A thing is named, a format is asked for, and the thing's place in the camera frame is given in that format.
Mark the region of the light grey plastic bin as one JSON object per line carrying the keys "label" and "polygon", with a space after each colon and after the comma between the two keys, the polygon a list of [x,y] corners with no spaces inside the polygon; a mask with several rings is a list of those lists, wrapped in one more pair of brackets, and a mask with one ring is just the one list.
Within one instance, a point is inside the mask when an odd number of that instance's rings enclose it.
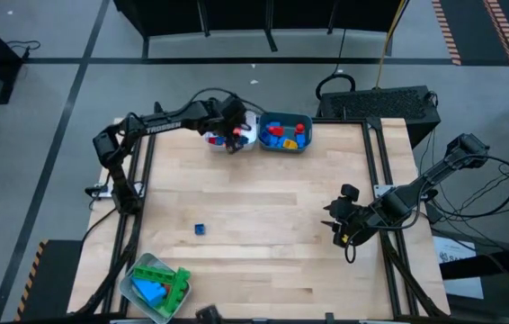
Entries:
{"label": "light grey plastic bin", "polygon": [[[133,272],[133,269],[134,269],[135,266],[153,266],[153,267],[157,267],[157,268],[161,268],[161,267],[169,268],[170,270],[172,270],[172,271],[174,271],[176,273],[177,273],[177,270],[178,270],[179,267],[176,268],[176,269],[173,269],[172,267],[168,266],[167,264],[165,264],[164,262],[162,262],[161,260],[159,260],[158,258],[153,256],[152,254],[146,253],[146,254],[142,255],[134,263],[134,265],[127,271],[127,274],[125,275],[125,277],[122,279],[122,281],[120,283],[120,292],[121,292],[123,297],[125,297],[136,308],[138,308],[140,311],[143,312],[143,310],[140,308],[140,306],[142,304],[141,301],[143,299],[139,296],[138,292],[135,290],[135,288],[133,287],[133,285],[131,283],[132,272]],[[177,311],[179,311],[182,308],[182,305],[184,304],[184,301],[185,301],[186,297],[189,295],[190,292],[191,292],[191,286],[190,286],[190,279],[189,279],[188,280],[188,288],[185,291],[185,295],[183,297],[182,302],[180,303],[179,307],[174,312],[174,315],[177,313]],[[172,318],[169,321],[165,321],[165,322],[162,322],[162,321],[156,322],[154,320],[153,321],[156,324],[168,324],[174,318],[174,315],[172,316]]]}

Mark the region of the white plastic bin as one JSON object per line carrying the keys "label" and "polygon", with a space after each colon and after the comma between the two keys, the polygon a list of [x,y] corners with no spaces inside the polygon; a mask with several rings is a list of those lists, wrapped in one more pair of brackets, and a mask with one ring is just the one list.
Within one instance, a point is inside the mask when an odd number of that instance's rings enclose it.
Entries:
{"label": "white plastic bin", "polygon": [[[258,136],[258,116],[254,112],[247,111],[245,113],[246,123],[243,124],[240,129],[242,130],[240,137],[247,137],[248,143],[242,145],[242,150],[251,150],[257,142]],[[209,144],[209,138],[211,137],[222,137],[215,135],[212,132],[207,132],[203,138],[211,151],[214,152],[225,152],[225,143],[222,146]]]}

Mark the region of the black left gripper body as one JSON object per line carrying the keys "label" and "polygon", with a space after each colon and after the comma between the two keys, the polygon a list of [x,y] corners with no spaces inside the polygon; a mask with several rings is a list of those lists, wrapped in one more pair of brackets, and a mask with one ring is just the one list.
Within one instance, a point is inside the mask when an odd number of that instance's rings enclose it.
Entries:
{"label": "black left gripper body", "polygon": [[216,122],[214,133],[232,133],[235,129],[248,130],[246,108],[237,96],[229,95],[224,100],[211,97],[209,101],[215,112],[222,117],[222,121]]}

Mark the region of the black aluminium table frame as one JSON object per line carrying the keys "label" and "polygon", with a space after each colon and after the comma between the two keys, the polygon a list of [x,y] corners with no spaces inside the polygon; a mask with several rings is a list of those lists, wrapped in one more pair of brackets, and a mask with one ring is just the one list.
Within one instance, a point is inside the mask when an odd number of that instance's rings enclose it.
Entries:
{"label": "black aluminium table frame", "polygon": [[211,304],[231,319],[392,316],[380,241],[348,264],[320,222],[344,184],[372,201],[369,169],[380,160],[366,156],[360,125],[317,124],[300,154],[213,152],[197,133],[175,130],[140,155],[152,163],[137,168],[149,176],[138,252],[191,272],[180,317]]}

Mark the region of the black desk beam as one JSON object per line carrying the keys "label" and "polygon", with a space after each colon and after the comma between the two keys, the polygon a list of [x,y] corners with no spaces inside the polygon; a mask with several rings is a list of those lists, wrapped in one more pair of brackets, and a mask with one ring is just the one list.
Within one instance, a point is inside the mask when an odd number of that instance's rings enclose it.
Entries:
{"label": "black desk beam", "polygon": [[495,252],[437,238],[435,251],[452,308],[509,318],[509,249]]}

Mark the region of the large blue toy block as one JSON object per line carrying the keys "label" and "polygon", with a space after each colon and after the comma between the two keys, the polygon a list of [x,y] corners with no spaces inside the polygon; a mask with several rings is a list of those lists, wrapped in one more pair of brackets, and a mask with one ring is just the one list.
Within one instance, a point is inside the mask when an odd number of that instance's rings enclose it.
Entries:
{"label": "large blue toy block", "polygon": [[161,283],[134,277],[131,278],[131,283],[139,296],[151,308],[159,306],[167,295],[166,289]]}

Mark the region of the teal plastic bin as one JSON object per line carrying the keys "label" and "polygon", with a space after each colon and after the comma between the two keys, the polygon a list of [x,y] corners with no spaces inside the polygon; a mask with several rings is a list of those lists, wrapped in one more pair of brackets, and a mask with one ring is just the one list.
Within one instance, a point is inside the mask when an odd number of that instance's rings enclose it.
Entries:
{"label": "teal plastic bin", "polygon": [[[309,116],[304,114],[296,114],[296,113],[285,113],[285,112],[266,112],[263,113],[258,119],[258,140],[260,142],[260,146],[264,150],[275,151],[275,152],[287,152],[287,153],[302,153],[304,152],[312,141],[312,130],[313,123]],[[269,144],[265,145],[260,141],[260,132],[267,131],[268,127],[266,126],[269,122],[279,122],[281,127],[284,129],[283,137],[286,137],[286,140],[294,140],[295,136],[295,126],[298,123],[303,123],[305,125],[305,136],[306,136],[306,146],[303,149],[285,149],[280,147],[270,147]]]}

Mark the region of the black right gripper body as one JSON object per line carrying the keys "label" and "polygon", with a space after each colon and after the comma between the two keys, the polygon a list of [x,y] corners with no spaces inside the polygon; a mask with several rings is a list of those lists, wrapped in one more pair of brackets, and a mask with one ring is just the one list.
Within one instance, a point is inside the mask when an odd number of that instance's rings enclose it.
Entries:
{"label": "black right gripper body", "polygon": [[[358,188],[351,184],[343,184],[341,195],[331,202],[339,203],[337,212],[329,212],[329,215],[339,224],[338,229],[332,229],[334,232],[333,243],[338,247],[360,246],[373,235],[373,231],[367,224],[367,219],[370,217],[369,210],[356,203],[359,194]],[[346,244],[342,241],[343,235],[349,236]]]}

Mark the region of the black mat hazard-striped edge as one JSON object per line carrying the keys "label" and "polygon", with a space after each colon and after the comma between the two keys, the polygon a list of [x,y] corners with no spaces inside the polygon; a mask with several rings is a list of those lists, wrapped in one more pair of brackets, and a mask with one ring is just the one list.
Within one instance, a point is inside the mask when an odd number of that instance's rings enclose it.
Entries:
{"label": "black mat hazard-striped edge", "polygon": [[509,0],[432,0],[452,63],[509,66]]}
{"label": "black mat hazard-striped edge", "polygon": [[14,321],[48,320],[67,315],[80,257],[79,240],[42,240],[32,259]]}

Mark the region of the black partition screen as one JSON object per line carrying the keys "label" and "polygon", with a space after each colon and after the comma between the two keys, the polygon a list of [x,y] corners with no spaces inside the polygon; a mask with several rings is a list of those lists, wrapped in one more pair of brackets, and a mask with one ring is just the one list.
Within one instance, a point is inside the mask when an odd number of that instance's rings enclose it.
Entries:
{"label": "black partition screen", "polygon": [[145,39],[213,31],[335,29],[392,35],[410,0],[112,0]]}

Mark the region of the black computer case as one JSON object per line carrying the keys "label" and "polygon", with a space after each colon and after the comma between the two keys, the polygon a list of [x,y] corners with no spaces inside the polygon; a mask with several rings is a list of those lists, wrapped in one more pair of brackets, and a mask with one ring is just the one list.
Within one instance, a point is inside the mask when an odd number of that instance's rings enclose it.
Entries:
{"label": "black computer case", "polygon": [[320,99],[317,117],[403,119],[412,148],[441,122],[435,93],[425,85],[326,93]]}

